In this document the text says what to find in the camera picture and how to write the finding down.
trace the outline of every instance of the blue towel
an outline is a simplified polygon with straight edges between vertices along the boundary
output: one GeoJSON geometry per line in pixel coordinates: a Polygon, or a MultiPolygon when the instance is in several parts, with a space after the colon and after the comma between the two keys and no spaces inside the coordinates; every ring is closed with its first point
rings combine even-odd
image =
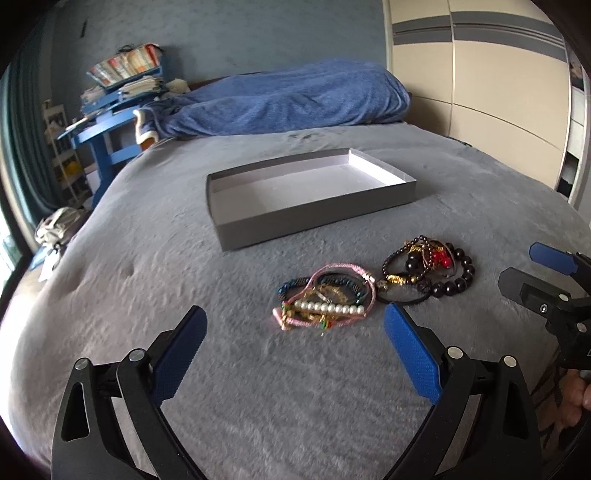
{"type": "Polygon", "coordinates": [[[336,125],[389,124],[410,106],[404,86],[375,63],[326,60],[236,75],[141,108],[139,132],[160,139],[245,135],[336,125]]]}

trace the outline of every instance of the curtain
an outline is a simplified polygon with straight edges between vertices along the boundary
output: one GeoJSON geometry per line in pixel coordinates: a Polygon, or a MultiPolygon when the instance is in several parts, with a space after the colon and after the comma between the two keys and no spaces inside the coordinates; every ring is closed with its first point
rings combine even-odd
{"type": "Polygon", "coordinates": [[[2,150],[24,217],[33,229],[66,204],[44,139],[39,92],[40,22],[0,79],[2,150]]]}

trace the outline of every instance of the bracelet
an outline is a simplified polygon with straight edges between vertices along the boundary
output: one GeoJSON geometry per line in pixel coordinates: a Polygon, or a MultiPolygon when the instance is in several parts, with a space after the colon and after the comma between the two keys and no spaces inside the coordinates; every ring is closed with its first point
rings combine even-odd
{"type": "Polygon", "coordinates": [[[424,235],[419,235],[410,242],[404,242],[402,248],[399,248],[386,260],[384,260],[384,264],[382,265],[382,273],[384,274],[385,280],[381,280],[381,283],[378,287],[382,290],[385,290],[388,283],[396,285],[407,285],[408,283],[411,283],[415,285],[425,278],[425,275],[433,267],[434,258],[432,241],[424,235]],[[406,266],[407,270],[409,272],[413,272],[413,274],[410,276],[391,275],[388,272],[390,263],[392,263],[397,256],[403,254],[404,252],[409,252],[406,266]]]}
{"type": "Polygon", "coordinates": [[[376,300],[375,279],[367,270],[353,264],[329,264],[316,271],[308,280],[306,286],[292,298],[282,301],[281,307],[273,309],[273,316],[282,330],[290,327],[318,327],[321,329],[333,326],[350,325],[357,320],[367,317],[376,300]],[[363,284],[369,287],[371,299],[367,307],[362,304],[335,304],[314,301],[317,295],[317,282],[323,274],[335,269],[351,270],[358,277],[363,278],[363,284]]]}
{"type": "MultiPolygon", "coordinates": [[[[299,277],[294,278],[290,281],[285,282],[278,290],[277,290],[277,297],[279,298],[280,302],[284,302],[287,300],[287,292],[292,288],[303,288],[308,282],[310,281],[310,277],[299,277]]],[[[369,289],[365,288],[363,284],[360,284],[355,277],[347,274],[335,274],[335,273],[326,273],[322,275],[318,279],[318,283],[320,284],[319,289],[317,291],[318,296],[323,301],[330,301],[330,299],[323,298],[324,292],[322,291],[322,286],[331,286],[335,289],[339,289],[344,287],[351,292],[351,296],[355,299],[355,304],[362,305],[365,301],[367,295],[369,294],[369,289]]]]}
{"type": "Polygon", "coordinates": [[[378,300],[383,303],[394,302],[401,306],[409,306],[419,304],[430,296],[441,298],[443,295],[453,296],[464,292],[472,285],[476,268],[472,265],[471,257],[468,257],[461,248],[421,235],[410,242],[405,242],[402,248],[391,254],[384,261],[382,273],[384,280],[377,282],[378,291],[389,290],[392,285],[415,284],[421,296],[412,300],[398,301],[386,299],[378,293],[378,300]],[[388,271],[390,263],[404,252],[408,252],[405,265],[407,272],[390,274],[388,271]],[[453,281],[449,280],[444,284],[440,281],[432,283],[427,276],[433,273],[450,279],[457,273],[458,265],[463,267],[463,274],[453,281]]]}
{"type": "Polygon", "coordinates": [[[446,243],[446,248],[453,252],[453,256],[457,262],[462,266],[462,275],[454,281],[448,281],[444,284],[441,282],[434,283],[431,286],[431,294],[439,299],[443,295],[448,297],[454,296],[456,293],[462,293],[469,288],[474,282],[476,275],[476,268],[472,265],[472,259],[461,248],[454,248],[450,243],[446,243]]]}

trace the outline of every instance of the dark wooden bead bracelet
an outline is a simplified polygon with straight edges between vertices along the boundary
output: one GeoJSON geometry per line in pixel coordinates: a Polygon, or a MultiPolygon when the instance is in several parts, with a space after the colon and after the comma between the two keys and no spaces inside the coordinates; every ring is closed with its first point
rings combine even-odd
{"type": "MultiPolygon", "coordinates": [[[[382,273],[384,274],[384,280],[380,280],[377,285],[378,286],[377,299],[379,301],[381,301],[382,303],[396,303],[401,306],[416,305],[416,304],[424,302],[425,300],[427,300],[431,296],[433,296],[435,298],[441,298],[444,295],[449,296],[449,297],[454,296],[457,293],[464,292],[467,288],[469,288],[472,285],[472,283],[474,281],[474,276],[476,274],[476,268],[472,264],[472,259],[471,259],[471,257],[468,257],[465,254],[464,250],[462,250],[461,248],[455,248],[451,243],[446,243],[445,247],[447,248],[448,252],[453,255],[454,264],[456,264],[456,265],[459,264],[462,266],[463,274],[461,277],[459,277],[453,281],[449,280],[445,283],[442,283],[442,282],[432,283],[431,279],[427,277],[427,274],[433,270],[433,246],[429,242],[437,242],[439,244],[441,243],[439,241],[434,241],[430,238],[427,238],[427,237],[421,235],[421,236],[415,238],[412,242],[407,242],[402,248],[395,251],[392,255],[390,255],[385,260],[384,265],[382,267],[382,273]],[[415,276],[416,281],[412,281],[411,278],[413,276],[410,273],[406,273],[406,272],[398,273],[396,275],[391,275],[388,272],[388,267],[389,267],[390,263],[392,263],[392,261],[397,256],[401,255],[402,253],[404,253],[406,251],[410,251],[410,249],[412,248],[413,245],[416,245],[420,242],[423,242],[425,245],[428,245],[430,248],[427,247],[428,260],[426,262],[425,269],[420,274],[415,276]],[[401,281],[396,281],[396,282],[388,282],[388,280],[387,280],[388,278],[393,278],[395,280],[398,280],[398,278],[403,278],[406,280],[401,280],[401,281]],[[403,300],[403,301],[388,300],[388,299],[384,298],[379,292],[380,290],[384,291],[385,289],[387,289],[388,283],[397,283],[399,285],[407,285],[409,283],[416,284],[417,290],[421,293],[421,296],[416,299],[412,299],[412,300],[403,300]]],[[[407,261],[406,267],[407,267],[407,270],[411,270],[412,268],[416,267],[415,260],[409,258],[409,261],[407,261]]]]}

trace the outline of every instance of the bed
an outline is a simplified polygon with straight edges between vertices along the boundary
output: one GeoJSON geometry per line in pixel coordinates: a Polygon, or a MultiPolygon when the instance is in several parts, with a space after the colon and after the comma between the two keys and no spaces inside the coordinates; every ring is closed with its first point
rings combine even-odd
{"type": "MultiPolygon", "coordinates": [[[[513,266],[560,285],[560,276],[529,261],[529,245],[591,249],[589,226],[558,193],[404,123],[153,145],[112,183],[23,328],[7,386],[18,443],[48,469],[74,361],[118,361],[197,304],[207,312],[208,334],[163,412],[208,478],[383,478],[429,409],[382,331],[383,306],[324,335],[284,332],[271,310],[285,280],[333,261],[378,273],[386,256],[420,233],[462,245],[478,270],[465,294],[409,307],[413,319],[473,357],[497,361],[510,353],[533,387],[556,342],[539,317],[501,297],[496,279],[513,266]],[[416,178],[417,200],[221,252],[204,200],[208,173],[343,147],[416,178]]],[[[119,413],[138,466],[150,471],[119,413]]]]}

